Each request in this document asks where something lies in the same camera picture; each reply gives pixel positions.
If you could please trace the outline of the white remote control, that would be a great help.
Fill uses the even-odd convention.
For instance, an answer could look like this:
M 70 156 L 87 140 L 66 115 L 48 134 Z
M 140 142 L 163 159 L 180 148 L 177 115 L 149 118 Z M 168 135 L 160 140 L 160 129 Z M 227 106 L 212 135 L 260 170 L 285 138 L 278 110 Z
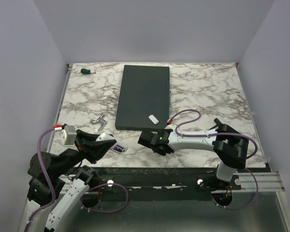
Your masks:
M 126 143 L 124 143 L 123 141 L 121 141 L 118 138 L 114 137 L 113 135 L 107 134 L 107 133 L 100 134 L 95 141 L 96 142 L 98 142 L 98 141 L 107 141 L 107 142 L 113 141 L 113 144 L 109 148 L 109 150 L 111 150 L 111 151 L 113 151 L 115 153 L 118 153 L 118 152 L 116 152 L 114 150 L 115 146 L 118 146 L 118 147 L 121 147 L 122 149 L 124 149 L 125 150 L 124 153 L 127 152 L 128 148 L 129 148 Z

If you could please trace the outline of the white battery compartment cover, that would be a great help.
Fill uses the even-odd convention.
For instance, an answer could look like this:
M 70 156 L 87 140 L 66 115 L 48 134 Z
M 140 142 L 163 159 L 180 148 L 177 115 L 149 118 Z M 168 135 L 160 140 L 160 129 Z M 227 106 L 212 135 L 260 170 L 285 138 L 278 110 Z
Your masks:
M 155 125 L 157 125 L 159 123 L 159 120 L 154 115 L 150 115 L 148 118 Z

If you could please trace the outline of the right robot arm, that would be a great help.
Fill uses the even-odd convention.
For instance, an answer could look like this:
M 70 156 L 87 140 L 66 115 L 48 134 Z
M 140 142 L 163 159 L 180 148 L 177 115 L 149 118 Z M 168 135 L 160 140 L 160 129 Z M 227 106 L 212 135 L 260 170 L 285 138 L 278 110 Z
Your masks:
M 172 129 L 156 133 L 143 131 L 138 144 L 162 156 L 185 149 L 216 153 L 220 164 L 213 176 L 213 185 L 224 189 L 230 184 L 233 174 L 246 167 L 249 139 L 227 124 L 220 124 L 217 129 L 199 132 L 177 132 Z

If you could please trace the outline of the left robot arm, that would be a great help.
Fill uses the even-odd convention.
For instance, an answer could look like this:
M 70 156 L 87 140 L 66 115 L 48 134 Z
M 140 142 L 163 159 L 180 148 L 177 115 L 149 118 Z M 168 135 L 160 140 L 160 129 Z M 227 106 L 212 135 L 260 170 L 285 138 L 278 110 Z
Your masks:
M 22 228 L 25 232 L 54 232 L 84 193 L 98 188 L 101 184 L 97 171 L 82 167 L 68 192 L 58 199 L 65 185 L 65 181 L 60 179 L 62 175 L 83 160 L 96 163 L 117 144 L 112 135 L 89 134 L 73 129 L 67 133 L 65 141 L 69 145 L 76 145 L 76 150 L 68 148 L 60 155 L 41 150 L 45 135 L 50 132 L 66 132 L 67 129 L 68 126 L 53 127 L 43 132 L 38 139 L 37 152 L 31 158 L 28 169 L 31 180 Z

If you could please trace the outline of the black plastic clip part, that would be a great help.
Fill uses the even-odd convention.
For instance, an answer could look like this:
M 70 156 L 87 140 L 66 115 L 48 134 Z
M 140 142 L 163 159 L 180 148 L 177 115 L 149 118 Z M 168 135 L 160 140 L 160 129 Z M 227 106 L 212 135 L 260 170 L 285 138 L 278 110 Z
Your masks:
M 222 124 L 221 121 L 220 121 L 218 118 L 215 118 L 215 119 L 214 119 L 214 122 L 215 122 L 215 124 L 216 124 L 216 125 L 214 126 L 215 128 L 218 127 L 220 124 Z

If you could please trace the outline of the silver metal bracket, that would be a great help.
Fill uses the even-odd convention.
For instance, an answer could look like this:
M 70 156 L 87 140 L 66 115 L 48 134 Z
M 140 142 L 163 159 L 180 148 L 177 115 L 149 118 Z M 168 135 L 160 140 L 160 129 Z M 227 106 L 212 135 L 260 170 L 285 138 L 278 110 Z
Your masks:
M 105 115 L 101 114 L 97 119 L 90 120 L 90 123 L 95 125 L 95 124 L 99 124 L 100 127 L 98 128 L 98 131 L 102 131 L 104 129 L 104 127 L 107 125 L 107 121 L 104 119 Z

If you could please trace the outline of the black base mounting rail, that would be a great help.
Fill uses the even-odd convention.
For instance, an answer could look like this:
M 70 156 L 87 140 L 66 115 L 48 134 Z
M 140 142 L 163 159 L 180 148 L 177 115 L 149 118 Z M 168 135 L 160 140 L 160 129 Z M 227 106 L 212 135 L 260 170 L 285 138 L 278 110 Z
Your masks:
M 229 184 L 214 183 L 214 168 L 102 168 L 94 167 L 103 201 L 210 201 L 213 194 L 284 191 L 279 173 L 267 168 L 238 171 Z

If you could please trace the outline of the dark network switch box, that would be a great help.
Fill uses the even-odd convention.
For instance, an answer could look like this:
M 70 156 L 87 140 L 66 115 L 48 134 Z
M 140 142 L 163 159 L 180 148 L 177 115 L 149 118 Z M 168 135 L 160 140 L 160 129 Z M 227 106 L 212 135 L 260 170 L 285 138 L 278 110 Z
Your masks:
M 115 128 L 158 131 L 170 117 L 170 68 L 125 65 L 117 106 Z M 159 123 L 148 118 L 154 115 Z

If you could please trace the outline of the green handled screwdriver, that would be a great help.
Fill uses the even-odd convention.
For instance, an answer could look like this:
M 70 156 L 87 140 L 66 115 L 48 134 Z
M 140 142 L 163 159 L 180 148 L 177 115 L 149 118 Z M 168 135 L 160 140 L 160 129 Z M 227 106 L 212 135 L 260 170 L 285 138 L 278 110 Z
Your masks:
M 84 69 L 84 68 L 82 68 L 81 70 L 80 70 L 80 72 L 81 72 L 81 74 L 83 74 L 83 75 L 91 75 L 91 74 L 95 74 L 96 72 L 94 72 L 94 71 L 91 71 L 91 70 L 89 70 L 89 69 Z

